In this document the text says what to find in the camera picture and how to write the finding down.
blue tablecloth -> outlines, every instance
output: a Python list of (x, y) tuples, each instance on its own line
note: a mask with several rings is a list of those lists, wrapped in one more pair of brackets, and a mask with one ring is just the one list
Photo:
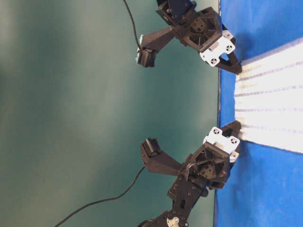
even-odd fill
[[(240, 60), (303, 36), (303, 0), (221, 0), (221, 9)], [(221, 126), (234, 120), (234, 85), (235, 75), (222, 70)], [(228, 183), (216, 192), (215, 227), (300, 226), (303, 155), (243, 141)]]

white bracket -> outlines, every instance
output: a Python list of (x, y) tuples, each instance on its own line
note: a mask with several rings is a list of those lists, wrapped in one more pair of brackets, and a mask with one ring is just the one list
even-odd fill
[(206, 51), (200, 53), (200, 57), (207, 62), (210, 66), (214, 67), (219, 62), (219, 57), (223, 54), (230, 54), (236, 47), (231, 42), (233, 35), (228, 30), (222, 31), (222, 36), (209, 47)]
[(236, 149), (240, 144), (240, 140), (234, 136), (228, 138), (223, 136), (222, 130), (217, 127), (212, 128), (208, 136), (204, 138), (203, 143), (205, 142), (209, 142), (228, 153), (230, 155), (229, 158), (231, 163), (235, 162), (239, 156)]

green wall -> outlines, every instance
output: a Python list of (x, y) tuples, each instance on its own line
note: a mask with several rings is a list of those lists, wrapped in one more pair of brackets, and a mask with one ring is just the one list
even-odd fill
[[(166, 26), (155, 0), (128, 2), (138, 35)], [(121, 193), (145, 138), (182, 162), (216, 125), (217, 69), (177, 40), (156, 68), (136, 65), (122, 0), (0, 0), (0, 50), (1, 227), (52, 227)], [(173, 181), (144, 170), (125, 197), (63, 226), (135, 227), (171, 208)], [(191, 226), (212, 226), (213, 200), (199, 200)]]

white towel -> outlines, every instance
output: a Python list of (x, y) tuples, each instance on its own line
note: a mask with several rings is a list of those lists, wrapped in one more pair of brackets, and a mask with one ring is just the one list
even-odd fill
[(240, 138), (303, 153), (303, 38), (243, 62), (236, 77)]

wire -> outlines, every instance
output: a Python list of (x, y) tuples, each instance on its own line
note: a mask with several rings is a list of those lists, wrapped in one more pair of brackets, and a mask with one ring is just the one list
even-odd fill
[(63, 224), (65, 221), (67, 221), (71, 216), (75, 215), (76, 213), (78, 213), (79, 211), (91, 206), (91, 205), (95, 205), (97, 203), (101, 203), (101, 202), (106, 202), (106, 201), (112, 201), (112, 200), (117, 200), (119, 199), (120, 197), (124, 196), (130, 189), (131, 187), (134, 185), (134, 183), (136, 182), (136, 180), (138, 179), (140, 173), (143, 171), (145, 167), (142, 167), (140, 169), (140, 171), (138, 172), (137, 176), (135, 177), (134, 181), (132, 182), (132, 184), (121, 194), (121, 195), (118, 195), (116, 197), (113, 197), (113, 198), (109, 198), (109, 199), (103, 199), (103, 200), (98, 200), (98, 201), (95, 201), (95, 202), (90, 202), (82, 207), (80, 207), (79, 209), (75, 210), (73, 213), (71, 213), (69, 216), (67, 216), (66, 218), (64, 218), (62, 221), (60, 221), (57, 225), (55, 225), (54, 227), (58, 227), (60, 226), (61, 224)]
[(135, 25), (135, 23), (134, 23), (134, 18), (133, 18), (133, 16), (132, 16), (132, 13), (131, 13), (131, 11), (130, 11), (130, 9), (129, 9), (129, 7), (128, 7), (128, 4), (127, 4), (126, 0), (123, 0), (123, 2), (124, 2), (124, 4), (125, 4), (125, 6), (126, 6), (126, 9), (127, 9), (127, 11), (128, 11), (128, 14), (129, 14), (131, 20), (132, 20), (132, 24), (133, 24), (133, 28), (134, 28), (134, 37), (135, 37), (137, 46), (138, 46), (139, 50), (141, 50), (141, 46), (140, 46), (140, 44), (139, 44), (138, 37), (137, 37), (136, 25)]

